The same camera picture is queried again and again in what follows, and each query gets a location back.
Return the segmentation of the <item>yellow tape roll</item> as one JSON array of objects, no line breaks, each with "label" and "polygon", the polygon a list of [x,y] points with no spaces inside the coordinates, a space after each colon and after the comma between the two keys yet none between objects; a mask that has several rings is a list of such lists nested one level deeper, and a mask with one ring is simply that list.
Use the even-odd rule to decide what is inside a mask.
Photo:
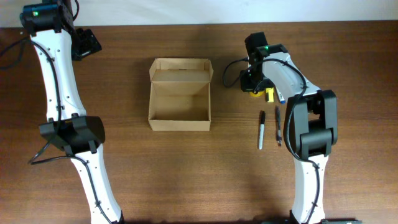
[{"label": "yellow tape roll", "polygon": [[252,97],[260,97],[264,94],[264,91],[254,91],[249,93]]}]

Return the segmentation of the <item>yellow highlighter marker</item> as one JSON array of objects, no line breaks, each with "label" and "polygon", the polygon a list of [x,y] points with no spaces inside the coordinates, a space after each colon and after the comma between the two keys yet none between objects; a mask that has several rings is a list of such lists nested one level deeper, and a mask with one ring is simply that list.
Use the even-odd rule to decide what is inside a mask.
[{"label": "yellow highlighter marker", "polygon": [[274,89],[273,88],[266,88],[266,101],[268,103],[274,102]]}]

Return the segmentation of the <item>blue whiteboard marker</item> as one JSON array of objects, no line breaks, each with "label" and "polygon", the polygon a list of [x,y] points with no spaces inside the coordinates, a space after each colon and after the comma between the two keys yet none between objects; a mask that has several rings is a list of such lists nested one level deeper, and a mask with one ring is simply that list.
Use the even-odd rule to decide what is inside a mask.
[{"label": "blue whiteboard marker", "polygon": [[277,96],[278,96],[279,102],[281,104],[285,104],[285,98],[282,96],[282,93],[277,88],[276,88],[276,91],[277,91]]}]

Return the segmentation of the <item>grey black permanent marker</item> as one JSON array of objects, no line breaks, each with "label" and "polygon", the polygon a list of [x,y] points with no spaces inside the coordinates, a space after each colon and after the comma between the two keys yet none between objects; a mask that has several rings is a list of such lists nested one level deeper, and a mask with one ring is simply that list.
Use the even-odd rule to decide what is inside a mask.
[{"label": "grey black permanent marker", "polygon": [[264,129],[265,129],[266,113],[261,111],[260,125],[259,125],[259,139],[258,139],[258,149],[262,150],[264,142]]}]

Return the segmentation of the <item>black ballpoint pen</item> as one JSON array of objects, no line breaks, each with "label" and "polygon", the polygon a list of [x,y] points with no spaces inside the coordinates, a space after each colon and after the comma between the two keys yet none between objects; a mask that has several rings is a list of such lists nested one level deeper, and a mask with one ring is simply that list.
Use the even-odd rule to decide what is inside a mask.
[{"label": "black ballpoint pen", "polygon": [[276,120],[276,141],[278,146],[282,145],[282,134],[281,134],[281,127],[280,127],[280,109],[278,106],[275,107],[275,120]]}]

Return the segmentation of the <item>brown cardboard box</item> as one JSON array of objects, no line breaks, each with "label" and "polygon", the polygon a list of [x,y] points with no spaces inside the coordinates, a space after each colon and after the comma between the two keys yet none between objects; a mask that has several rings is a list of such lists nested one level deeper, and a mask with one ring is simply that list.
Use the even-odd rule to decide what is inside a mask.
[{"label": "brown cardboard box", "polygon": [[211,79],[207,58],[157,58],[149,69],[148,122],[153,131],[209,131]]}]

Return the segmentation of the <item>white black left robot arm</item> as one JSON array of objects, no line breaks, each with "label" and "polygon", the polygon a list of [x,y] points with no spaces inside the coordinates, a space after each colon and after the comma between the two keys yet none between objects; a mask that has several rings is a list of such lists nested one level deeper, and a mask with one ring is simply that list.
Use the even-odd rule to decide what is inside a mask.
[{"label": "white black left robot arm", "polygon": [[92,223],[124,223],[123,212],[109,183],[104,164],[105,131],[98,116],[88,116],[81,102],[73,62],[102,47],[91,29],[75,28],[70,1],[42,1],[23,7],[22,26],[29,34],[42,69],[47,120],[39,126],[46,145],[63,152],[77,170]]}]

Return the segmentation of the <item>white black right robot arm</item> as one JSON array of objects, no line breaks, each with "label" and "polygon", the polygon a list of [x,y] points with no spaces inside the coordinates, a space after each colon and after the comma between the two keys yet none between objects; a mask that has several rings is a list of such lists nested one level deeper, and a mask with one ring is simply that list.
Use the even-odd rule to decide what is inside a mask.
[{"label": "white black right robot arm", "polygon": [[321,223],[323,179],[331,148],[338,139],[337,99],[331,90],[312,84],[282,44],[268,44],[263,32],[246,37],[248,68],[241,89],[259,93],[274,85],[287,101],[283,137],[295,167],[292,223]]}]

